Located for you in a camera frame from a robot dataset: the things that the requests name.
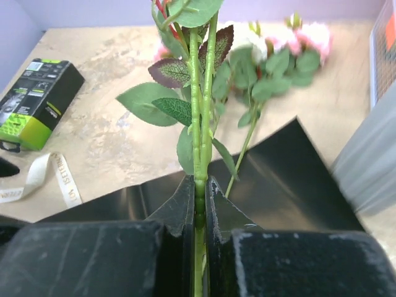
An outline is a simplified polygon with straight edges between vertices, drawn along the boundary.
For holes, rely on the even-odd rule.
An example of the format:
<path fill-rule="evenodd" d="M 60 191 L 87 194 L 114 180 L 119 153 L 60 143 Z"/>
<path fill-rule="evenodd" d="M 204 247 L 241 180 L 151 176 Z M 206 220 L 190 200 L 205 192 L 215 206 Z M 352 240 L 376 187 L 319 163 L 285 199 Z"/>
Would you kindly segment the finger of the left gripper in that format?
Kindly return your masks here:
<path fill-rule="evenodd" d="M 18 166 L 0 157 L 0 177 L 7 178 L 20 173 Z"/>

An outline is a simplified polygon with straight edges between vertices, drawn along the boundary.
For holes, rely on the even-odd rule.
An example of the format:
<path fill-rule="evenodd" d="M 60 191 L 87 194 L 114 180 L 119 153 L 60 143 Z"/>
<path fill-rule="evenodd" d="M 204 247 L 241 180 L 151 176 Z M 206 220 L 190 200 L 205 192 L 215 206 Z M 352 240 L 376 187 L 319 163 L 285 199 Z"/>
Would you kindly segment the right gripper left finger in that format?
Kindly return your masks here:
<path fill-rule="evenodd" d="M 171 174 L 36 223 L 1 217 L 1 295 L 191 296 L 193 198 Z"/>

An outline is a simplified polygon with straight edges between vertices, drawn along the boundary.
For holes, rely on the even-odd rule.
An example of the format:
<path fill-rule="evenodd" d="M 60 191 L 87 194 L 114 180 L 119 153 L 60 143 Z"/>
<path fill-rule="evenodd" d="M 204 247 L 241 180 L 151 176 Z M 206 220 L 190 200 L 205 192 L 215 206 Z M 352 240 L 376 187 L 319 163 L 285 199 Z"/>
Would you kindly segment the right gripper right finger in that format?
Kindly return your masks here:
<path fill-rule="evenodd" d="M 270 231 L 205 190 L 210 296 L 394 296 L 395 270 L 360 231 Z"/>

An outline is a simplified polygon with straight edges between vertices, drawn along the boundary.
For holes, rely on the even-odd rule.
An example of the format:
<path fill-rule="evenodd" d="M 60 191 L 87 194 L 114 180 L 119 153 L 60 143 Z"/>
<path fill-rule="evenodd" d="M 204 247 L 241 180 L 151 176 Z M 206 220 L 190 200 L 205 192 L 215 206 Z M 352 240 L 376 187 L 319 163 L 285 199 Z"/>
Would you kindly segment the beige printed ribbon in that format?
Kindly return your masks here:
<path fill-rule="evenodd" d="M 36 158 L 30 165 L 25 184 L 22 187 L 1 189 L 1 203 L 22 200 L 41 189 L 49 176 L 54 178 L 61 191 L 61 197 L 67 208 L 83 203 L 78 187 L 72 176 L 66 158 L 59 152 L 51 152 Z"/>

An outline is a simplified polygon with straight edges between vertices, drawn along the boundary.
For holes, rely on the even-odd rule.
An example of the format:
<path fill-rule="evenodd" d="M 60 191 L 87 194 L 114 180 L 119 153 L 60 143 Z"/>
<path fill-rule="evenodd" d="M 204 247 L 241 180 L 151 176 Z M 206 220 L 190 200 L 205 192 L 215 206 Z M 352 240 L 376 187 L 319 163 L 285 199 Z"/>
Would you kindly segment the black wrapping paper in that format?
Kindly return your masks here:
<path fill-rule="evenodd" d="M 232 228 L 361 231 L 363 225 L 298 119 L 245 154 L 239 180 L 224 162 L 209 165 L 215 209 Z M 155 220 L 179 234 L 192 185 L 182 171 L 129 186 L 45 218 L 47 223 Z"/>

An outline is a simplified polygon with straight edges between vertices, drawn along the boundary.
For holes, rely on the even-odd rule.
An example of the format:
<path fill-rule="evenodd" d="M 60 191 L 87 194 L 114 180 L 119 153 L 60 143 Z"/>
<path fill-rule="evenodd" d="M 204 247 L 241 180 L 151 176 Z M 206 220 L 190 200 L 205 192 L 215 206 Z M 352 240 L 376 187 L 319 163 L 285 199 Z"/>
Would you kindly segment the peach rose stem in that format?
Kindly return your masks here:
<path fill-rule="evenodd" d="M 206 264 L 205 188 L 213 150 L 232 176 L 234 161 L 214 136 L 216 122 L 213 80 L 230 52 L 234 27 L 218 28 L 221 1 L 152 1 L 151 13 L 167 52 L 148 72 L 151 82 L 118 95 L 117 101 L 134 116 L 154 126 L 183 125 L 177 156 L 194 178 L 194 295 L 204 294 Z"/>

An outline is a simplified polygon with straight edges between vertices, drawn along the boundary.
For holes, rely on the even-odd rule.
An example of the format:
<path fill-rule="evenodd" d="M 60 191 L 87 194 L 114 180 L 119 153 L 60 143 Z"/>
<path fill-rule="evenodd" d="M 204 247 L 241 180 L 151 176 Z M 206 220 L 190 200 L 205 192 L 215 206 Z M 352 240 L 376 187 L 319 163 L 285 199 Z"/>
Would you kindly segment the white rose stem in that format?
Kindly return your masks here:
<path fill-rule="evenodd" d="M 247 110 L 238 120 L 239 128 L 248 127 L 243 146 L 236 161 L 227 161 L 231 169 L 239 171 L 244 155 L 248 149 L 253 132 L 260 118 L 262 103 L 252 97 L 252 89 L 262 77 L 260 64 L 267 59 L 267 45 L 260 36 L 260 23 L 244 24 L 227 21 L 219 29 L 232 27 L 233 43 L 220 70 L 215 74 L 217 89 L 214 95 L 215 120 L 214 129 L 226 110 L 226 103 L 231 93 L 241 95 Z"/>

